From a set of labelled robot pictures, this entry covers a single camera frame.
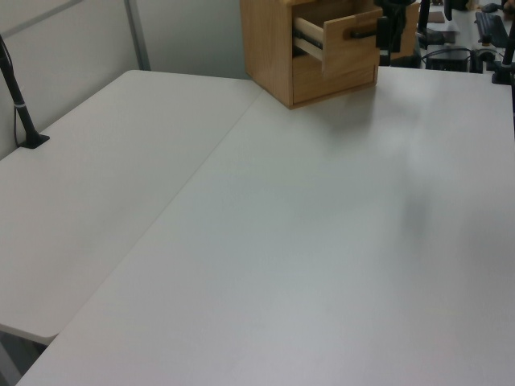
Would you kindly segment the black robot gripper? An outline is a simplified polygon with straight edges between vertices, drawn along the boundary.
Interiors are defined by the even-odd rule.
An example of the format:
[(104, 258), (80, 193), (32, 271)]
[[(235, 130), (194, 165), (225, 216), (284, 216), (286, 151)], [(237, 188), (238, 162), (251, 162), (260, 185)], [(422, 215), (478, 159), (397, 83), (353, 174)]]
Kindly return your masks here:
[[(394, 9), (391, 15), (391, 52), (400, 52), (402, 32), (404, 30), (404, 8), (415, 0), (373, 0), (376, 6), (383, 9)], [(382, 16), (377, 19), (376, 45), (389, 46), (389, 18)]]

